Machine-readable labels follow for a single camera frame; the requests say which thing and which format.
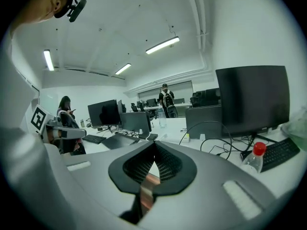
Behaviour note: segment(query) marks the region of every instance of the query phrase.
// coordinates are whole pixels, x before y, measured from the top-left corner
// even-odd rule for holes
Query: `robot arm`
[[[59,116],[53,116],[39,105],[35,108],[31,125],[44,143],[50,143],[50,133],[54,139],[79,139],[86,136],[84,129],[63,127]]]

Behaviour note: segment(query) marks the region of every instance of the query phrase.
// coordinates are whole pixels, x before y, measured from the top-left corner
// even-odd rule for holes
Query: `cap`
[[[258,156],[262,156],[267,149],[267,146],[263,142],[256,142],[254,145],[253,153]]]
[[[65,6],[63,6],[62,10],[61,10],[60,12],[56,13],[56,14],[54,15],[54,17],[56,17],[56,18],[61,18],[61,17],[63,17],[65,14],[67,14],[68,10],[70,9],[70,6],[72,5],[72,1],[73,1],[73,0],[67,0],[66,4],[65,4]]]

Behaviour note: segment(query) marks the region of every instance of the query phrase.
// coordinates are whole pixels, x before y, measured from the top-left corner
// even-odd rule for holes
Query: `white desk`
[[[175,104],[175,107],[190,107],[192,106],[191,103],[180,103],[180,104]],[[156,110],[159,109],[158,106],[153,106],[153,107],[144,107],[144,110]]]
[[[154,127],[152,128],[152,133],[158,134],[157,140],[168,141],[178,144],[182,136],[185,134],[180,132],[183,128],[186,128],[185,118],[167,119],[167,128],[163,129],[161,129],[159,126],[159,119],[156,120],[154,119],[152,123],[154,125]],[[88,132],[88,134],[97,135],[97,136],[104,136],[104,137],[112,136],[112,134],[109,131],[104,131],[99,134],[96,133],[97,130]],[[265,136],[276,141],[285,139],[280,130],[275,130],[272,133]],[[202,142],[203,142],[202,140],[191,139],[189,142],[182,142],[181,145],[189,147],[191,149],[200,150]],[[208,140],[203,144],[202,151],[209,152],[214,145],[223,147],[223,144],[224,143],[219,140]],[[233,142],[233,145],[240,150],[245,150],[245,148],[247,147],[247,145],[244,144],[243,142]],[[96,145],[94,143],[86,141],[84,141],[84,147],[86,153],[109,151],[109,149],[105,147],[103,144]],[[223,150],[217,147],[215,147],[211,151],[212,154],[217,154],[221,152],[223,152]],[[223,153],[221,157],[226,158],[227,155],[228,153]],[[240,158],[240,152],[232,149],[228,161],[230,161],[236,166],[240,166],[242,163],[242,160]],[[306,168],[307,168],[307,152],[301,150],[301,152],[297,154],[295,157],[291,158],[290,160],[286,161],[285,163],[271,170],[255,175],[255,178],[257,178],[260,182],[266,185],[267,188],[269,188],[276,197],[280,197],[287,191],[295,189],[299,185]],[[159,171],[156,165],[154,165],[151,168],[150,173],[159,176]]]

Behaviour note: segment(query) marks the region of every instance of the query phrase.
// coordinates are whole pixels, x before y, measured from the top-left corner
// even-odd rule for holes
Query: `headset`
[[[77,17],[79,16],[79,14],[81,13],[81,11],[83,10],[83,8],[86,5],[86,0],[80,0],[80,2],[75,0],[75,2],[77,4],[77,6],[71,5],[70,6],[70,12],[67,14],[70,22],[74,22],[77,19]]]

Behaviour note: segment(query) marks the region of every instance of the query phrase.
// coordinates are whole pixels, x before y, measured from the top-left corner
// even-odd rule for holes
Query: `red bottle cap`
[[[267,146],[263,142],[256,142],[256,144],[254,145],[253,152],[255,155],[261,156],[264,154],[266,149]]]

